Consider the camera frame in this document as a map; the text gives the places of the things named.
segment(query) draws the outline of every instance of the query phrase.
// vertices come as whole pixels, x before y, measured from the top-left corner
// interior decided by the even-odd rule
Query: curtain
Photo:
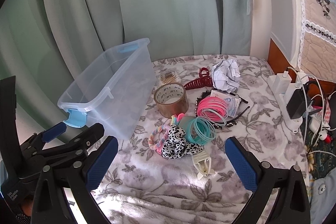
[[[0,77],[42,128],[66,119],[57,100],[99,54],[148,37],[151,59],[249,55],[251,0],[6,0]],[[70,128],[64,141],[78,134]]]

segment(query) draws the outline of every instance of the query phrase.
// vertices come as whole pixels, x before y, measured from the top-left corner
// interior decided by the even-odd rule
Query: button
[[[325,190],[326,190],[326,185],[325,185],[325,184],[322,184],[322,185],[319,187],[319,194],[322,194]]]

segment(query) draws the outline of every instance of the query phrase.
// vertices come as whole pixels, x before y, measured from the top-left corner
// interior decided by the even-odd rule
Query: black and white fabric
[[[195,143],[187,143],[185,131],[181,127],[171,126],[167,140],[164,142],[161,155],[164,158],[178,159],[187,154],[197,154],[203,150],[203,146]]]

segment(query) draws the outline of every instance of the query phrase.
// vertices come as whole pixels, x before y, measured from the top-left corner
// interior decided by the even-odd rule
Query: wooden panel
[[[282,73],[288,66],[291,66],[286,57],[283,55],[283,53],[280,51],[278,46],[274,43],[274,41],[271,39],[270,45],[269,45],[269,52],[268,52],[268,59],[267,62],[269,63],[270,67],[274,71],[275,74]],[[296,75],[293,71],[289,71],[289,75],[293,79],[292,82],[295,82]],[[323,89],[325,95],[330,95],[334,90],[336,90],[336,84],[328,81],[321,81],[319,80],[321,88]],[[320,90],[315,85],[310,85],[310,89],[308,92],[308,95],[310,97],[313,97],[316,94],[320,94]],[[321,103],[320,97],[316,100],[317,104]]]

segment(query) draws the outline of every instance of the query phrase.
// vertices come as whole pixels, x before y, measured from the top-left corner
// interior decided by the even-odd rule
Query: white plastic clip
[[[209,174],[211,175],[215,174],[215,171],[211,169],[211,157],[205,150],[199,152],[198,154],[193,154],[192,159],[195,168],[199,172],[197,174],[198,179],[206,177]]]

